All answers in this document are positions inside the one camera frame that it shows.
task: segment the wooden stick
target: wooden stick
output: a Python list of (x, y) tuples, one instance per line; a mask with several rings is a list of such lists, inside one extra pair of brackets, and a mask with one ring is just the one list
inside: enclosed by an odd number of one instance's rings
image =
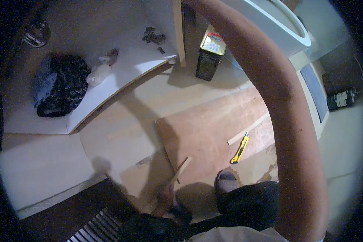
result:
[(180, 166), (178, 172), (176, 172), (175, 176), (172, 178), (172, 180), (169, 182), (170, 184), (174, 184), (178, 176), (184, 171), (184, 169), (188, 166), (188, 164), (191, 162), (192, 157), (187, 157), (183, 164)]
[(232, 137), (231, 139), (229, 139), (227, 141), (227, 143), (229, 145), (232, 145), (233, 143), (235, 143), (237, 140), (241, 139), (243, 136), (245, 136), (245, 133), (252, 130), (253, 128), (257, 127), (258, 124), (262, 123), (267, 117), (269, 117), (270, 114), (269, 112), (267, 112), (266, 114), (264, 114), (261, 118), (257, 119), (254, 123), (252, 123), (252, 125), (250, 125), (249, 127), (245, 128), (244, 130), (242, 130), (241, 132), (239, 132), (236, 136)]

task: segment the black debris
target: black debris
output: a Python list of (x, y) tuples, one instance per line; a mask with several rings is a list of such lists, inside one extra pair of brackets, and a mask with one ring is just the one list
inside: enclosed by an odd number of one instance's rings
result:
[(160, 53), (164, 54), (165, 51), (163, 50), (163, 48), (159, 47), (158, 50), (160, 51)]
[(146, 41), (147, 43), (153, 42), (157, 45), (161, 45), (163, 41), (165, 41), (166, 37), (163, 34), (154, 34), (156, 29), (152, 27), (147, 27), (145, 30), (145, 36), (142, 37), (142, 40)]

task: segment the metal grille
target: metal grille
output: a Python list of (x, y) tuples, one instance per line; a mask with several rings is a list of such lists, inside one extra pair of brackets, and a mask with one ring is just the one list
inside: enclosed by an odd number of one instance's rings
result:
[(121, 222), (105, 208), (90, 220), (67, 242), (114, 242), (118, 241), (117, 231)]

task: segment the blue cloth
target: blue cloth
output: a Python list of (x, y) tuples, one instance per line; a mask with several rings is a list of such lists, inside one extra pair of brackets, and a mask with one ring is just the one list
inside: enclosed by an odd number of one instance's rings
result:
[(57, 73), (50, 71), (51, 57), (48, 56), (43, 59), (38, 71), (36, 72), (35, 79), (32, 85), (34, 95), (34, 108), (36, 108), (44, 99), (51, 94), (51, 89), (57, 78)]
[(312, 95), (313, 102), (316, 105), (317, 113), (319, 114), (320, 123), (322, 123), (325, 115), (328, 112), (328, 105), (327, 99), (324, 96), (324, 92), (321, 89), (319, 80), (317, 79), (316, 74), (310, 64), (304, 66), (300, 73), (308, 86), (310, 94)]

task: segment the metal can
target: metal can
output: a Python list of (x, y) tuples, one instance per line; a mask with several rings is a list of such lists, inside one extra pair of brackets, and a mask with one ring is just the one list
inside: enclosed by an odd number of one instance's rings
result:
[(329, 95), (327, 97), (328, 109), (333, 111), (343, 107), (350, 107), (354, 104), (356, 95), (357, 91), (355, 89)]
[(211, 81), (226, 51), (226, 44), (215, 29), (208, 26), (203, 40), (200, 43), (196, 77)]

